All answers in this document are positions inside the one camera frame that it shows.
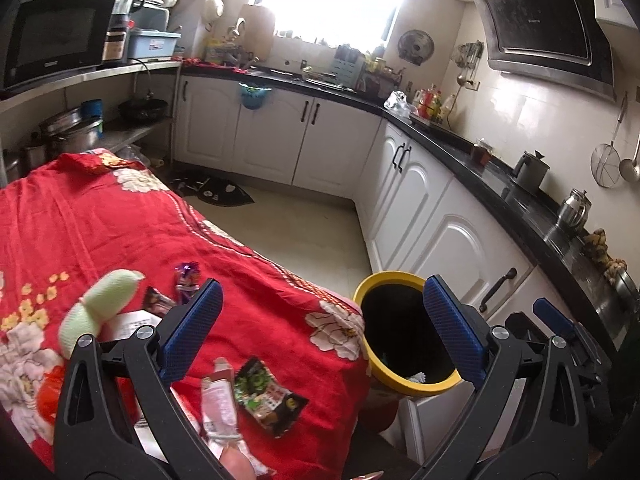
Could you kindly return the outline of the black range hood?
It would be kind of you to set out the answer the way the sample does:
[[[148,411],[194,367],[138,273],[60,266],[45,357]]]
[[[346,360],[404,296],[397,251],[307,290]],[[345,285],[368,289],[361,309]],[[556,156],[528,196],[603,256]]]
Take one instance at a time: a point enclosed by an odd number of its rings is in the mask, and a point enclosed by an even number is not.
[[[614,61],[594,0],[473,0],[492,70],[613,101]]]

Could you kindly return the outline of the white red snack bag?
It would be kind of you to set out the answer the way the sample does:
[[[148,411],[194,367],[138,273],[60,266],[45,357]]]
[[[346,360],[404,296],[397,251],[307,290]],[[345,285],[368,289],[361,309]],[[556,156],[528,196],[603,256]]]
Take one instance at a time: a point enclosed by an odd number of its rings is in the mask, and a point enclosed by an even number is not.
[[[101,328],[99,341],[109,342],[129,338],[141,326],[157,326],[162,319],[145,310],[119,313]]]

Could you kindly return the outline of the steel kettle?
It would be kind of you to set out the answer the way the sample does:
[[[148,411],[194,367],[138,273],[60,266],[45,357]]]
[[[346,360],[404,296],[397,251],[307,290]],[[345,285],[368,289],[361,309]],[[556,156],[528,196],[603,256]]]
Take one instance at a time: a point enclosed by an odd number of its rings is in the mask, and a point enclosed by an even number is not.
[[[573,188],[559,209],[556,225],[567,233],[579,234],[584,229],[591,209],[586,191]]]

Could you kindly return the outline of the green black snack wrapper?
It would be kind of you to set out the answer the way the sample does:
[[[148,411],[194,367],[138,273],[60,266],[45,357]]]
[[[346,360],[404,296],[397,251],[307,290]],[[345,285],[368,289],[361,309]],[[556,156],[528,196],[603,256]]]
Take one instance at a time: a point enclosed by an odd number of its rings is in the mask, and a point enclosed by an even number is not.
[[[299,418],[309,400],[282,386],[257,356],[234,375],[234,396],[239,406],[273,437],[282,437]]]

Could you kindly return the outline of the ginger root pile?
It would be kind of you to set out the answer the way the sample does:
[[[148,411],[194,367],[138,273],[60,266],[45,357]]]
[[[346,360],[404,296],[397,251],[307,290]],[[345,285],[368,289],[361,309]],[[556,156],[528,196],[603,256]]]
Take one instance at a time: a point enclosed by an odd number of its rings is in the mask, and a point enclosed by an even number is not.
[[[604,278],[614,285],[618,274],[628,269],[624,259],[613,258],[608,253],[608,243],[604,229],[596,229],[582,239],[582,252],[602,273]]]

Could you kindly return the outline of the blue plastic storage box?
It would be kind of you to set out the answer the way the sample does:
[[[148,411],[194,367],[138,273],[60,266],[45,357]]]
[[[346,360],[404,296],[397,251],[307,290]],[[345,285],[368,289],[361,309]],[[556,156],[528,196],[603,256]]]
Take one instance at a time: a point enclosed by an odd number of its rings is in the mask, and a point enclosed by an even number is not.
[[[128,58],[160,60],[171,58],[181,35],[155,29],[133,29],[129,33]]]

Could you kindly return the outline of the dark candy bar wrapper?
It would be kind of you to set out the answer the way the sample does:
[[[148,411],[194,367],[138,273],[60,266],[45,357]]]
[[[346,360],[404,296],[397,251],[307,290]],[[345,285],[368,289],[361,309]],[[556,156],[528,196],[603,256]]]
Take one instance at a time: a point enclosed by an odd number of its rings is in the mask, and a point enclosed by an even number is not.
[[[175,305],[174,300],[162,294],[156,288],[152,286],[146,288],[142,300],[143,310],[163,318]]]

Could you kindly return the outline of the pink white wrapper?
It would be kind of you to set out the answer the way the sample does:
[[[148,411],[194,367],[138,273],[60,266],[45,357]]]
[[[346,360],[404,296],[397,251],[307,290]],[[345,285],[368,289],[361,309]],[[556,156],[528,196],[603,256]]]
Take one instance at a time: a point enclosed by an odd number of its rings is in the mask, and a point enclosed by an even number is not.
[[[241,434],[233,379],[231,364],[225,358],[217,358],[213,373],[201,381],[204,439],[233,479],[270,479],[273,470],[250,452]]]

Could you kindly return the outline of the purple candy wrapper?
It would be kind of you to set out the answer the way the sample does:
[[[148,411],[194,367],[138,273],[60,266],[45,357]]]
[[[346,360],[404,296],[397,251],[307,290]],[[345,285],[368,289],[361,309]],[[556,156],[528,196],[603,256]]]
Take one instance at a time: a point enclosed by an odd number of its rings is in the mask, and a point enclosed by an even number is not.
[[[177,304],[188,304],[200,289],[200,265],[196,261],[183,262],[175,268]]]

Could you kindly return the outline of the white plastic bag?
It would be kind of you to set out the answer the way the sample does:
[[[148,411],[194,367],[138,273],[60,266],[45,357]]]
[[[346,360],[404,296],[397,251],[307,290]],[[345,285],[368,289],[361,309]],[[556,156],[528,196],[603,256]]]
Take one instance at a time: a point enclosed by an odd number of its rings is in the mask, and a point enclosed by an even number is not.
[[[384,103],[384,108],[392,115],[399,118],[410,117],[410,114],[414,111],[414,106],[407,101],[407,96],[404,92],[395,90],[393,91]]]

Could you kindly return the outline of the teal hanging basket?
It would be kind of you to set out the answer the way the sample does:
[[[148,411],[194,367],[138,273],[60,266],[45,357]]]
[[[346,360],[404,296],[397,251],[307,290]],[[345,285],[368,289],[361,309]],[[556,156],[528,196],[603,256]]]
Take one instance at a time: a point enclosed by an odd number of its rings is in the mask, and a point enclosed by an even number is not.
[[[244,84],[244,82],[240,82],[239,87],[242,107],[247,110],[259,110],[272,91],[271,88],[255,87],[250,84]]]

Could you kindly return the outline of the grey metal pot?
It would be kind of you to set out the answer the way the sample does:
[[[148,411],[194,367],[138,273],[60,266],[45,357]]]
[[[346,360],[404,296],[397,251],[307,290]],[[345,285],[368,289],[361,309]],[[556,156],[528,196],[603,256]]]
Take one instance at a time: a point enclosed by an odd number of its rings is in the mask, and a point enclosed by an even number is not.
[[[524,152],[512,170],[511,181],[527,193],[536,195],[549,169],[541,152]]]

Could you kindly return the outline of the wall exhaust fan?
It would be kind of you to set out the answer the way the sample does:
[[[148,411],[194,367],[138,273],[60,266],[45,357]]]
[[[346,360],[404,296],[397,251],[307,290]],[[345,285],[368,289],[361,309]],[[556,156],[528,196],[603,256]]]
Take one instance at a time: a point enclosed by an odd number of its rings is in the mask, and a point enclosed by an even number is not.
[[[421,66],[433,56],[435,43],[424,30],[411,29],[400,36],[397,50],[401,60]]]

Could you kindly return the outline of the black frying pan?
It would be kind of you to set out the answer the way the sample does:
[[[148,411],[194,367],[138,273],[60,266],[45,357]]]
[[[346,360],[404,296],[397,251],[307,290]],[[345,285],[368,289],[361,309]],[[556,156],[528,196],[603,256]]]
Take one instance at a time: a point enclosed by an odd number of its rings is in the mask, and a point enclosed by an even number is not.
[[[118,106],[120,118],[133,125],[157,122],[165,117],[167,110],[168,102],[157,99],[152,93],[148,93],[144,98],[122,102]]]

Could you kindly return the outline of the red floral tablecloth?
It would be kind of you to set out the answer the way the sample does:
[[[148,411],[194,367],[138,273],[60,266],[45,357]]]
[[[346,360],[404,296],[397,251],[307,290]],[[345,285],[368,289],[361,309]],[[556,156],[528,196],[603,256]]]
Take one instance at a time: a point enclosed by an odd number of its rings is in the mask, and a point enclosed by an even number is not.
[[[261,360],[307,403],[280,436],[251,414],[239,426],[273,479],[338,479],[368,390],[359,307],[301,278],[209,222],[137,162],[110,152],[65,154],[1,192],[1,404],[41,463],[65,352],[58,332],[88,290],[118,269],[136,276],[125,310],[155,289],[177,293],[194,263],[221,284],[224,306],[175,392],[192,413],[201,381],[225,359]]]

